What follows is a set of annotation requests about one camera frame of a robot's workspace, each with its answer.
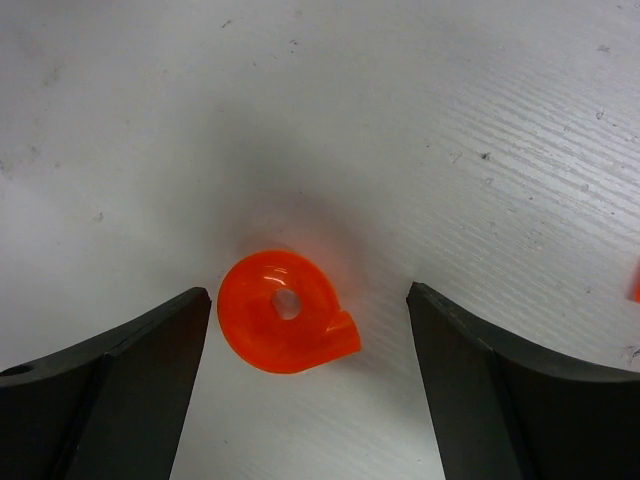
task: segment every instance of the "red plastic toy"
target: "red plastic toy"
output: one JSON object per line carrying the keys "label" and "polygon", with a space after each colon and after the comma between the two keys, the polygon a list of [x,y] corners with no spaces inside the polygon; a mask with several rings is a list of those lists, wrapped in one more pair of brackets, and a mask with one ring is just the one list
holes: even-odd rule
{"label": "red plastic toy", "polygon": [[[281,290],[299,299],[294,318],[284,319],[274,305]],[[218,318],[231,348],[267,372],[300,372],[361,348],[327,277],[292,252],[260,252],[237,263],[220,287]]]}

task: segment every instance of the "black plastic part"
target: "black plastic part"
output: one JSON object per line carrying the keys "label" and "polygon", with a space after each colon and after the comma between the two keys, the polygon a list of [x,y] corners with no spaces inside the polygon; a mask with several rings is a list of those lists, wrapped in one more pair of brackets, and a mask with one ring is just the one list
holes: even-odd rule
{"label": "black plastic part", "polygon": [[210,309],[193,288],[0,373],[0,479],[168,479]]}
{"label": "black plastic part", "polygon": [[447,480],[640,479],[640,374],[536,345],[426,285],[407,303]]}

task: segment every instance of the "round hole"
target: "round hole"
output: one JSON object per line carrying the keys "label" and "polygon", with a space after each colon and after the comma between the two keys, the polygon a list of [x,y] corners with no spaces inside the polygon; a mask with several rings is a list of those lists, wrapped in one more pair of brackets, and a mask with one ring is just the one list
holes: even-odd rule
{"label": "round hole", "polygon": [[7,368],[4,372],[0,372],[0,377],[13,377],[33,370],[31,365],[18,365],[17,367]]}
{"label": "round hole", "polygon": [[300,314],[300,297],[293,290],[283,288],[271,299],[276,312],[283,320],[293,320]]}

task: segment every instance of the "scratched surface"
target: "scratched surface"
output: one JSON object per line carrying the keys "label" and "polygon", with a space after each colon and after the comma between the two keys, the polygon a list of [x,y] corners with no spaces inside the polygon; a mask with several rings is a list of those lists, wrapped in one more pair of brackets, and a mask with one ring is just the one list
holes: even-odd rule
{"label": "scratched surface", "polygon": [[633,0],[4,0],[0,368],[285,245],[364,350],[274,377],[214,318],[173,479],[442,480],[411,280],[640,370],[639,32]]}

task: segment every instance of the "white surface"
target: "white surface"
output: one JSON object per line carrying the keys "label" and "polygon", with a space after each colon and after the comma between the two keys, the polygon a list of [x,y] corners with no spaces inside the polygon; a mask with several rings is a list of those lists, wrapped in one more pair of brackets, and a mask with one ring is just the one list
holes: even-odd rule
{"label": "white surface", "polygon": [[213,318],[174,480],[442,479],[412,279],[640,369],[634,3],[3,0],[0,367],[286,244],[364,351],[270,376]]}

